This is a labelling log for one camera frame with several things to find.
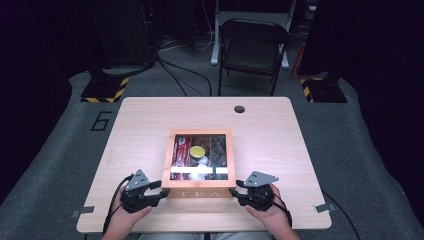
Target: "gray carpet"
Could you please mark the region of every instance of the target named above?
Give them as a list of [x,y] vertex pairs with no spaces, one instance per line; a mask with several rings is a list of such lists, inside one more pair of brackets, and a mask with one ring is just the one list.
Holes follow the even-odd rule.
[[[294,62],[296,44],[288,53]],[[161,51],[160,57],[197,71],[210,79],[217,94],[218,67],[210,65],[211,46],[198,51],[177,47]],[[208,96],[206,81],[172,68],[187,84]],[[114,69],[125,72],[133,69]],[[0,239],[83,239],[77,232],[73,210],[84,205],[121,101],[83,103],[80,94],[90,76],[70,79],[73,95],[56,128],[38,156],[0,207]],[[199,96],[185,86],[189,97]],[[362,119],[354,89],[340,86],[346,104],[308,103],[290,70],[281,70],[276,96],[291,99],[321,188],[349,215],[362,239],[424,239],[424,231],[413,215],[401,187],[385,171]],[[261,96],[250,91],[224,88],[223,96]],[[177,83],[159,64],[130,78],[123,97],[181,96]],[[98,114],[109,118],[105,131],[90,131]],[[332,201],[325,197],[327,203]],[[297,231],[302,239],[356,239],[341,210],[330,213],[326,230]],[[91,234],[88,239],[99,239]],[[136,234],[129,236],[135,239]]]

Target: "wooden table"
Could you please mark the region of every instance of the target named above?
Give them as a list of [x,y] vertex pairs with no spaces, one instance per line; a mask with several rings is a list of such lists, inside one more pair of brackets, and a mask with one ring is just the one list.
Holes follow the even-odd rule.
[[[236,113],[241,105],[244,113]],[[162,179],[171,129],[232,129],[236,178],[252,171],[280,178],[274,184],[292,213],[294,229],[330,227],[324,198],[293,107],[285,97],[131,97],[122,102],[80,216],[80,232],[102,232],[117,185],[137,169]],[[146,195],[157,194],[148,190]],[[134,232],[261,231],[262,224],[237,199],[162,199]]]

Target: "round hole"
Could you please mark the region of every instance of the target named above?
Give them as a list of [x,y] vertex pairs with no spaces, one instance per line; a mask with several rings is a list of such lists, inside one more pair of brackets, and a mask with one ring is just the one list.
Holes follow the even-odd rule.
[[236,113],[244,113],[244,111],[246,111],[246,109],[243,106],[238,105],[234,108],[234,111]]

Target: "cardboard box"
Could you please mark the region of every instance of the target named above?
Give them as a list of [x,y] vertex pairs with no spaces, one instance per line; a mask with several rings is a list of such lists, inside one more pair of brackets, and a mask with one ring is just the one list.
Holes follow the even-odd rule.
[[162,177],[168,198],[231,198],[235,187],[231,130],[171,130]]

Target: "human hand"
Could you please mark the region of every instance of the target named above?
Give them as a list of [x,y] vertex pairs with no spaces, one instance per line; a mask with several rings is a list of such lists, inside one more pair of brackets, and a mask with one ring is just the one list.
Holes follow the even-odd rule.
[[113,213],[109,227],[103,235],[102,240],[122,240],[133,229],[134,225],[152,211],[151,206],[147,206],[135,213],[128,213],[121,206],[121,195],[125,187],[121,187],[113,202]]
[[[272,191],[277,197],[274,197],[274,202],[280,206],[286,207],[285,204],[280,200],[281,195],[278,188],[270,183]],[[286,213],[284,213],[277,206],[272,205],[266,211],[258,211],[255,208],[246,205],[245,209],[253,217],[262,222],[264,227],[277,239],[300,239],[297,234],[292,230],[289,225]]]

